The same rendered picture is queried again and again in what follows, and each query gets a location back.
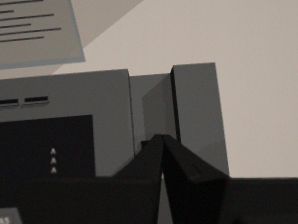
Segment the white laminated sheet with blue panel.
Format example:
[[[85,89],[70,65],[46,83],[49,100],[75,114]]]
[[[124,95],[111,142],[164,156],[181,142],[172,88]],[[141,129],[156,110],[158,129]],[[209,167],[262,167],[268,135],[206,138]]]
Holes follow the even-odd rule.
[[[0,0],[0,70],[79,62],[71,0]]]

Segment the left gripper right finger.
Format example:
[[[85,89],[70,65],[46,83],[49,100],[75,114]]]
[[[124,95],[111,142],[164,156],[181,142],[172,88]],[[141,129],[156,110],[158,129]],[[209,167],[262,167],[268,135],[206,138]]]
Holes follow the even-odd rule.
[[[241,215],[298,214],[298,177],[232,178],[172,136],[162,138],[173,224],[234,224]]]

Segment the dark grey laminator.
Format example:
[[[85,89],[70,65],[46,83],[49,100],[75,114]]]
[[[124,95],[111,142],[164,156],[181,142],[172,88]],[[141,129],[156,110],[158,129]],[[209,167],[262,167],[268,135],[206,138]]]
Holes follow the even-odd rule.
[[[0,224],[22,224],[25,180],[112,177],[155,134],[230,176],[215,62],[0,79]]]

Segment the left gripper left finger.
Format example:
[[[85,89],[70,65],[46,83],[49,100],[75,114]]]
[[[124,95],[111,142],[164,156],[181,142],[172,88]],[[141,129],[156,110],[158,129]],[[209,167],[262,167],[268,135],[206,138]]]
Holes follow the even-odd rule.
[[[112,178],[41,175],[21,183],[15,204],[22,224],[157,224],[163,138],[155,134]]]

